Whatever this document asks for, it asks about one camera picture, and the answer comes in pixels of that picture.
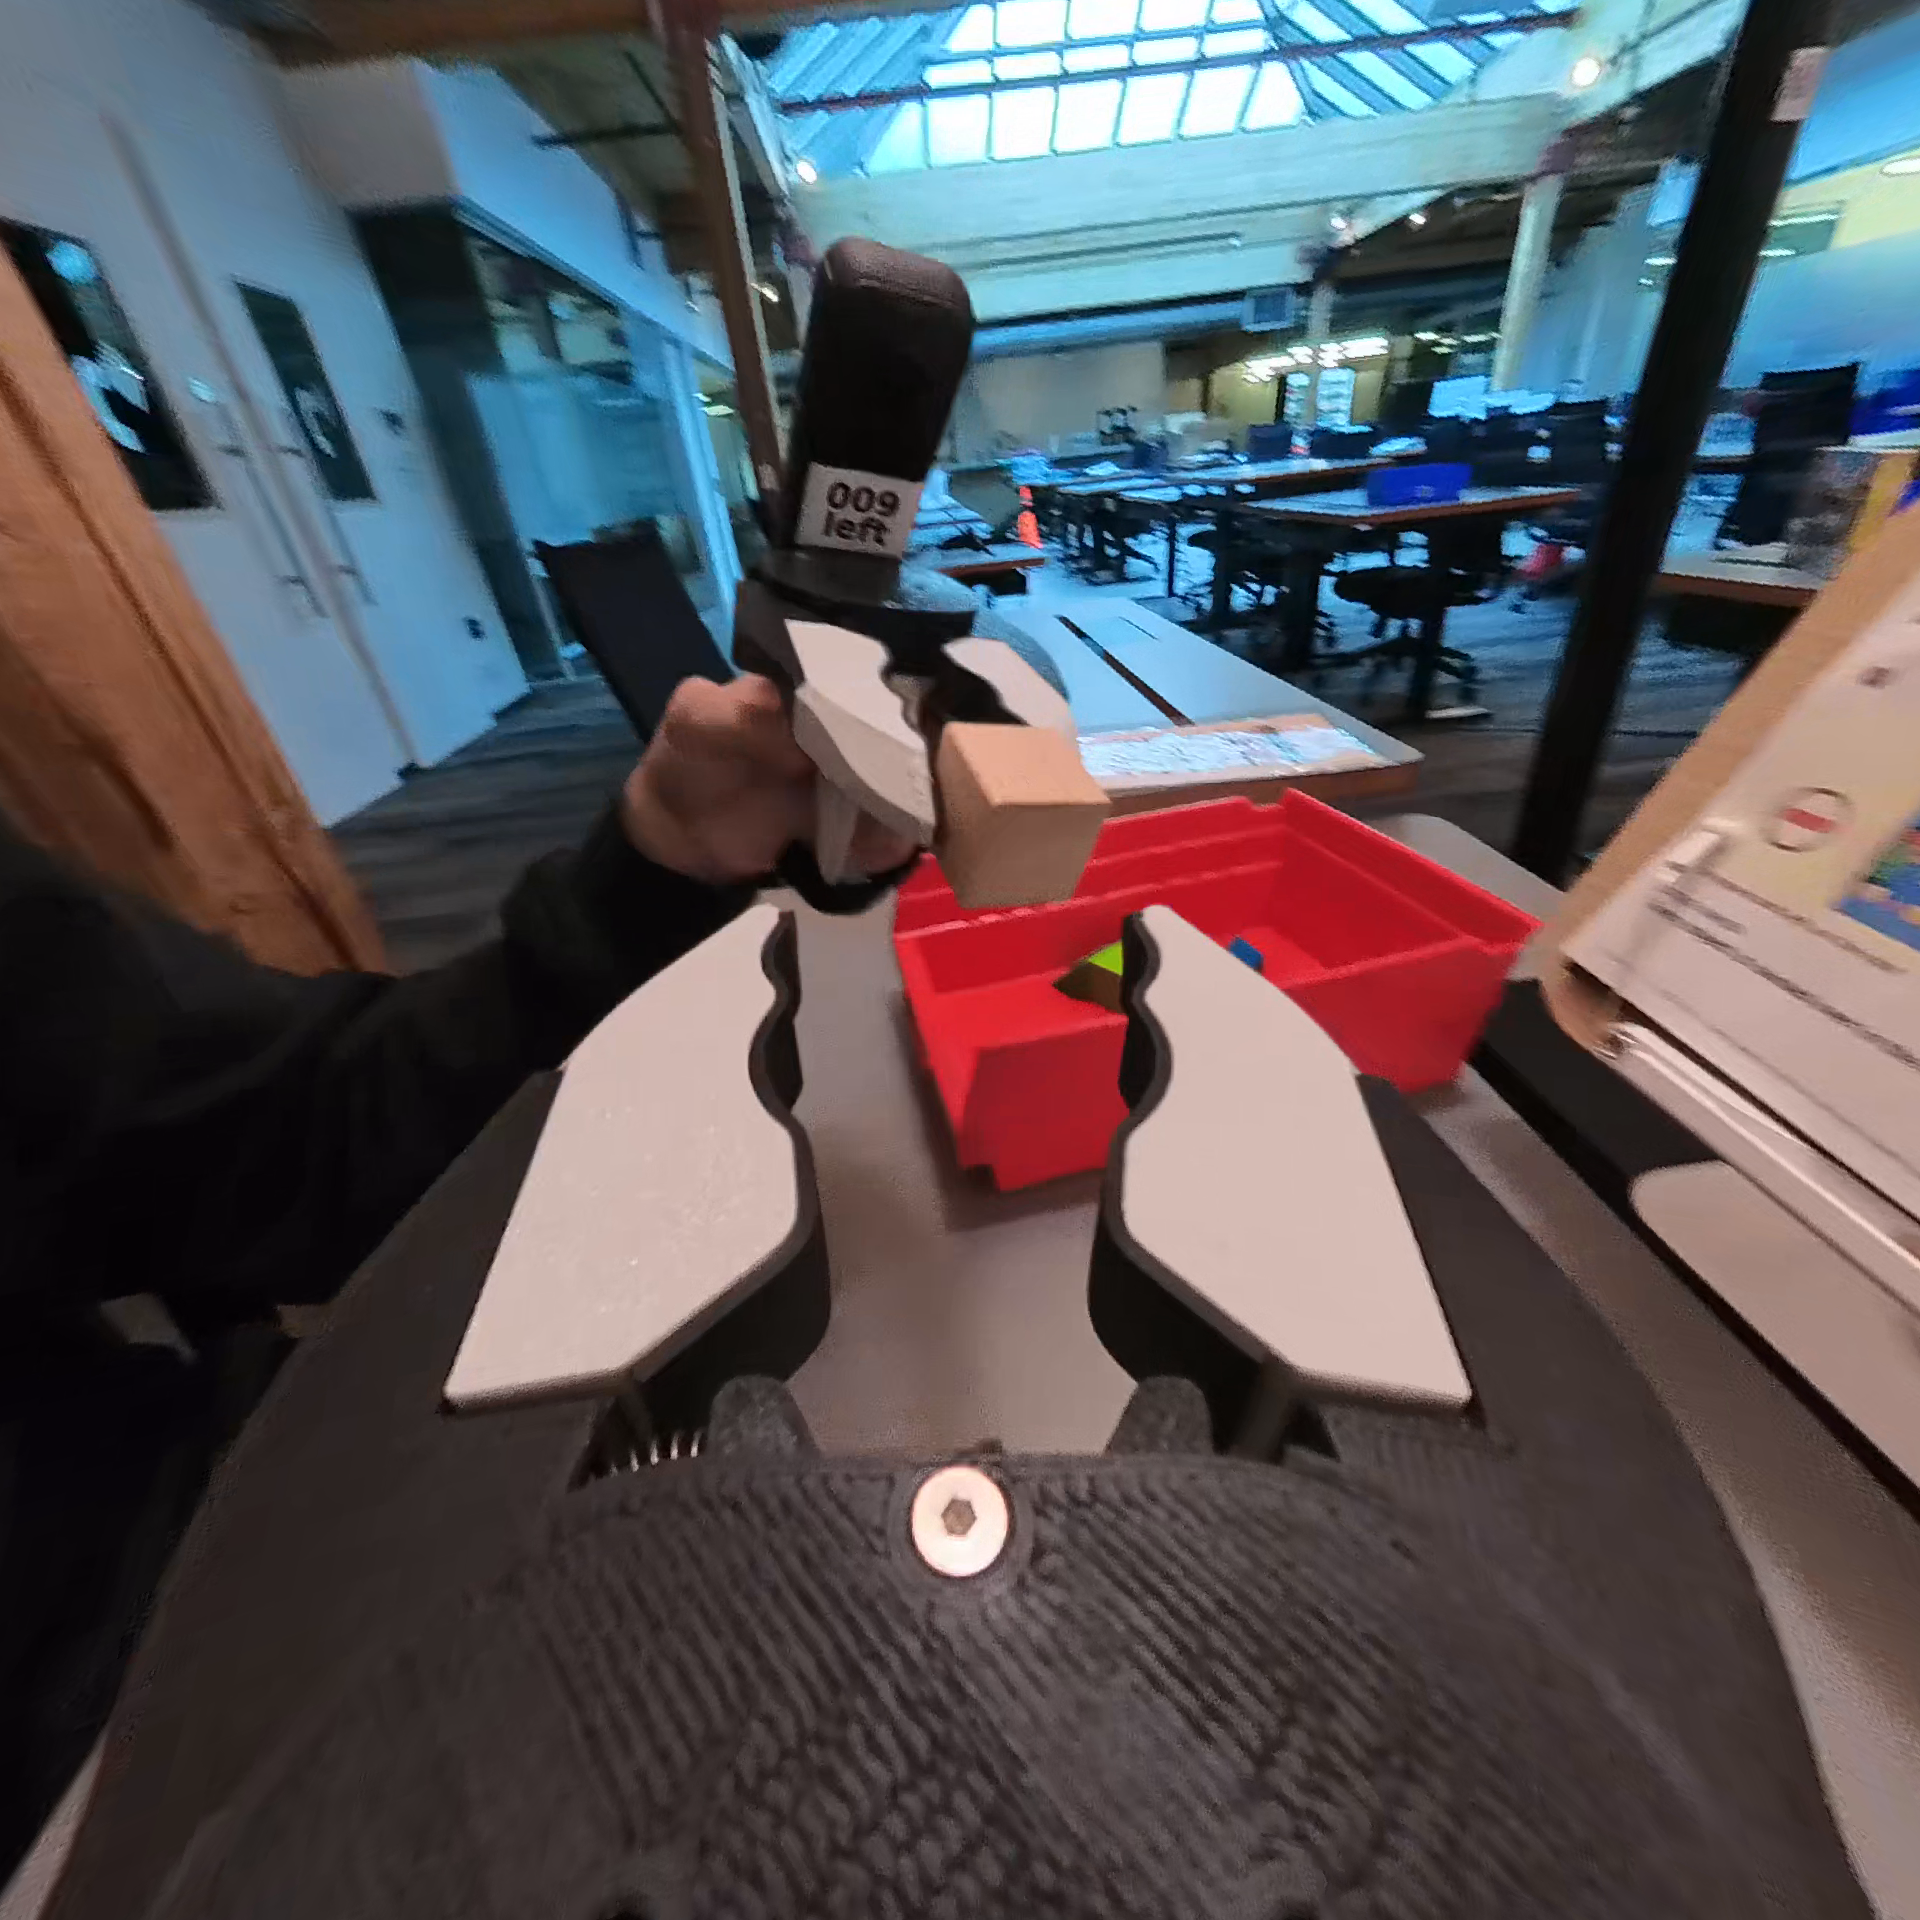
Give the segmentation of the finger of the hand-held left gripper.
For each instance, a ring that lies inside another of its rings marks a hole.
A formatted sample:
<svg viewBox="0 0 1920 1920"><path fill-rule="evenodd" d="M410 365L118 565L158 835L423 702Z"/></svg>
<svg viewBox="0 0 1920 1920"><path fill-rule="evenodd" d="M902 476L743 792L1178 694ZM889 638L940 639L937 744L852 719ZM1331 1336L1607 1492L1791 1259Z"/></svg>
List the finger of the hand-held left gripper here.
<svg viewBox="0 0 1920 1920"><path fill-rule="evenodd" d="M943 646L943 729L950 725L1027 727L1076 744L1065 694L1009 639L956 638Z"/></svg>
<svg viewBox="0 0 1920 1920"><path fill-rule="evenodd" d="M788 617L795 667L791 729L821 779L814 860L827 884L861 876L861 822L931 847L940 824L927 743L883 639Z"/></svg>

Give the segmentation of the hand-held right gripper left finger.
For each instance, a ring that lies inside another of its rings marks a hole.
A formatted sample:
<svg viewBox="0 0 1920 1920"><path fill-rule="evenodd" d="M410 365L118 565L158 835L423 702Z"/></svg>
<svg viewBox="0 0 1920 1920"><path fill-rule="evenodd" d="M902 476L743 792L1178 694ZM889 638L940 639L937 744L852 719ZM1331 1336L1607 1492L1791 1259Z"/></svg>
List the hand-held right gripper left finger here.
<svg viewBox="0 0 1920 1920"><path fill-rule="evenodd" d="M567 1055L443 1381L451 1411L610 1397L809 1262L801 948L757 903Z"/></svg>

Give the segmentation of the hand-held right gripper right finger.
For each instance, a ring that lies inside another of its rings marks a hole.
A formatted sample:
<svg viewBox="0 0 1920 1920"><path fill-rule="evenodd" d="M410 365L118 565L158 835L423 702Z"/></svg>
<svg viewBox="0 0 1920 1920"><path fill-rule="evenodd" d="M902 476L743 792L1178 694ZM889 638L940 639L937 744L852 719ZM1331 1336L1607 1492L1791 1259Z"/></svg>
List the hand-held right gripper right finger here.
<svg viewBox="0 0 1920 1920"><path fill-rule="evenodd" d="M1087 1311L1135 1382L1195 1390L1220 1453L1369 1407L1458 1421L1473 1381L1362 1077L1261 973L1156 903L1123 928L1124 1115Z"/></svg>

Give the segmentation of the wooden block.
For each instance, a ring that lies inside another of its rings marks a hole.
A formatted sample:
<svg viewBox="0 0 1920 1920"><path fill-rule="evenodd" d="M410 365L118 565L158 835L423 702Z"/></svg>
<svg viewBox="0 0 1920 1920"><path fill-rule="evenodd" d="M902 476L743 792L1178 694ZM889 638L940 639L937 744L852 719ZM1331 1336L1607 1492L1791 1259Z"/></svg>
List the wooden block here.
<svg viewBox="0 0 1920 1920"><path fill-rule="evenodd" d="M953 721L932 772L934 856L962 910L1058 905L1076 891L1110 798L1073 732Z"/></svg>

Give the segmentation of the person's left forearm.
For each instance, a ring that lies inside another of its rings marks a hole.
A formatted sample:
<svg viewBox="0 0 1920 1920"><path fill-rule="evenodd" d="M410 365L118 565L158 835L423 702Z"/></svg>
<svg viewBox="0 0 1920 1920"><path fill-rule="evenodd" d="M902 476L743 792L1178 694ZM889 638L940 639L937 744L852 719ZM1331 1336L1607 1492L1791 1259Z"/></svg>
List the person's left forearm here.
<svg viewBox="0 0 1920 1920"><path fill-rule="evenodd" d="M315 1302L517 1091L727 925L604 813L410 976L265 967L5 829L5 1373L105 1341L110 1301Z"/></svg>

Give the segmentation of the person's left hand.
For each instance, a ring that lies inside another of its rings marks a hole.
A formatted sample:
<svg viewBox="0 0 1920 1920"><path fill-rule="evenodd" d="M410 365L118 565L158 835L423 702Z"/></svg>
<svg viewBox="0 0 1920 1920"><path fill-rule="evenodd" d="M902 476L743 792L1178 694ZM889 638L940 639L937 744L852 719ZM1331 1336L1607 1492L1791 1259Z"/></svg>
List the person's left hand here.
<svg viewBox="0 0 1920 1920"><path fill-rule="evenodd" d="M628 845L663 870L750 881L773 878L791 847L814 847L821 795L775 681L685 678L620 788L614 815Z"/></svg>

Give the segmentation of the long grey table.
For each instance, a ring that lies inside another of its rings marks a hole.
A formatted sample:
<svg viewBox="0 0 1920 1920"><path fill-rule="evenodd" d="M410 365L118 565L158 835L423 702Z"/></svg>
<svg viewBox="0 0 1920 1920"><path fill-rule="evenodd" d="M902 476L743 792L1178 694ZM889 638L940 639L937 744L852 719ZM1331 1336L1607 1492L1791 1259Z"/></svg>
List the long grey table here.
<svg viewBox="0 0 1920 1920"><path fill-rule="evenodd" d="M975 631L1062 691L1078 752L1117 815L1219 800L1404 800L1421 753L1143 603L1009 598Z"/></svg>

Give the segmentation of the red plastic bin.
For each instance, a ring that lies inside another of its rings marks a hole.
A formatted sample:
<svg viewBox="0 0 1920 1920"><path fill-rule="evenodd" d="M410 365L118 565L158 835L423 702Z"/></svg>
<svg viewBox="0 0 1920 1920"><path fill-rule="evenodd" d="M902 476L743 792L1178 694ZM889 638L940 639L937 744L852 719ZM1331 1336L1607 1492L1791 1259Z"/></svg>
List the red plastic bin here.
<svg viewBox="0 0 1920 1920"><path fill-rule="evenodd" d="M1135 1080L1121 985L1060 983L1117 944L1165 1045L1169 1091L1301 1144L1333 1055L1399 1093L1458 1075L1538 919L1307 795L1102 828L1076 894L962 907L940 870L895 903L919 1055L961 1168L1012 1193L1106 1165Z"/></svg>

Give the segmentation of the black office chair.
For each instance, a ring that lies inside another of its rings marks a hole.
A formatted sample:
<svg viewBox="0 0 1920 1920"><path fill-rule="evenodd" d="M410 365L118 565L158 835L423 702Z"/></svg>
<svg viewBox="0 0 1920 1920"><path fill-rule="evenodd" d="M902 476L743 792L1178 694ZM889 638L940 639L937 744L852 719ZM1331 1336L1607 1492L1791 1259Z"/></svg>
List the black office chair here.
<svg viewBox="0 0 1920 1920"><path fill-rule="evenodd" d="M1377 681L1389 665L1409 667L1405 718L1447 715L1437 705L1437 681L1449 678L1466 705L1482 711L1482 671L1475 656L1447 644L1445 627L1458 608L1483 608L1505 584L1502 525L1490 518L1442 518L1425 527L1420 565L1386 565L1342 571L1334 597L1374 617L1366 644L1343 648L1333 665L1361 665Z"/></svg>

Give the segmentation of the white printed sheet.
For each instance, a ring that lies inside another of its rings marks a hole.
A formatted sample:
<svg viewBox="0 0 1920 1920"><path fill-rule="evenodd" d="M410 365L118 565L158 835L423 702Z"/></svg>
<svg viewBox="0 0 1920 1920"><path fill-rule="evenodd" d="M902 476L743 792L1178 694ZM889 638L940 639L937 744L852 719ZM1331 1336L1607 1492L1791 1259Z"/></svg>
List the white printed sheet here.
<svg viewBox="0 0 1920 1920"><path fill-rule="evenodd" d="M1909 582L1571 942L1657 1040L1915 1216Z"/></svg>

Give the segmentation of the cardboard board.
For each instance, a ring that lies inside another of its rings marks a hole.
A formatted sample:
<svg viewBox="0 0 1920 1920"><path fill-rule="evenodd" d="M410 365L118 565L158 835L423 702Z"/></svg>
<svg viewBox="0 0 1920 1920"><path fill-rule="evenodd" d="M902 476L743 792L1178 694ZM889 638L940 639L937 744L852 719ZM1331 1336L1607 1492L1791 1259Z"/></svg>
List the cardboard board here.
<svg viewBox="0 0 1920 1920"><path fill-rule="evenodd" d="M1575 976L1567 959L1572 937L1705 815L1764 739L1806 702L1815 683L1835 671L1838 659L1878 617L1915 600L1915 579L1918 510L1909 504L1797 617L1567 888L1527 948L1527 959L1549 1017L1577 1045L1593 1049L1599 1043L1617 1020L1618 996Z"/></svg>

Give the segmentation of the black vertical pole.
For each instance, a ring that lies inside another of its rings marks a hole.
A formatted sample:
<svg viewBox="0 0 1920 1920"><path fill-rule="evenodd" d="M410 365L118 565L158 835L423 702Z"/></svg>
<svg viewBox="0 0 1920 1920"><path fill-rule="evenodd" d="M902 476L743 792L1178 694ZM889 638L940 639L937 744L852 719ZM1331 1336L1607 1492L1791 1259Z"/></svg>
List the black vertical pole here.
<svg viewBox="0 0 1920 1920"><path fill-rule="evenodd" d="M1509 843L1509 855L1547 884L1564 881L1577 855L1651 582L1830 57L1838 12L1835 3L1755 3L1734 37Z"/></svg>

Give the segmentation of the wooden door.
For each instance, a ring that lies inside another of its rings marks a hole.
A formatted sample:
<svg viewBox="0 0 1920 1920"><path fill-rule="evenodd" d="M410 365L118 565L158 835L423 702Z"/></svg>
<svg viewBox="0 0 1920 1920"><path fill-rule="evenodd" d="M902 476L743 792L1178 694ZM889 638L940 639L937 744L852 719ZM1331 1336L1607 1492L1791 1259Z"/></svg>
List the wooden door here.
<svg viewBox="0 0 1920 1920"><path fill-rule="evenodd" d="M35 843L269 967L389 967L364 897L10 259L2 801Z"/></svg>

